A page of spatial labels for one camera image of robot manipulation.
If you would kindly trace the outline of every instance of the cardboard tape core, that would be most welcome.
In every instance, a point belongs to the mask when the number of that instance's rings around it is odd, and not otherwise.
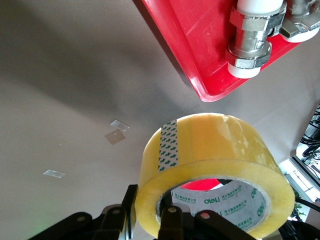
[[[212,210],[244,231],[259,225],[268,215],[271,205],[263,189],[241,180],[232,180],[208,191],[178,186],[167,194],[172,205],[181,208],[183,212],[195,216],[203,210]]]

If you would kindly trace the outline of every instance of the tape label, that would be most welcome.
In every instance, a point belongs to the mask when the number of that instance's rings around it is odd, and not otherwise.
[[[187,205],[193,216],[202,210],[212,210],[244,231],[256,226],[269,211],[264,195],[240,180],[209,191],[177,187],[171,191],[171,196],[173,205]]]
[[[161,128],[158,172],[178,164],[177,120],[170,121]]]

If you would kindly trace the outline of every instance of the roll of tape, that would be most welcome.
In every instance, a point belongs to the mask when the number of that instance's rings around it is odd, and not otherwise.
[[[194,191],[180,185],[218,179],[220,187]],[[155,238],[164,202],[191,214],[213,210],[256,239],[281,227],[294,193],[258,132],[228,115],[202,113],[160,128],[143,152],[135,209]]]

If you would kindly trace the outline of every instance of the red tray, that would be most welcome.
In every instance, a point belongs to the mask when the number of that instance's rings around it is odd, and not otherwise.
[[[232,76],[225,59],[227,44],[236,33],[229,23],[235,0],[142,1],[202,101],[217,101],[248,80]],[[280,35],[268,40],[272,53],[261,69],[298,45]]]

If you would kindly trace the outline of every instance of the metal valve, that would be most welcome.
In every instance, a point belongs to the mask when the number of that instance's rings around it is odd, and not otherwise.
[[[242,11],[239,2],[238,6],[232,8],[230,22],[236,26],[236,35],[229,42],[225,54],[232,75],[247,79],[259,73],[261,66],[269,60],[272,50],[267,37],[279,33],[286,7],[286,2],[282,2],[279,9],[259,14]]]
[[[287,10],[280,30],[291,43],[311,39],[320,29],[320,0],[286,0]]]

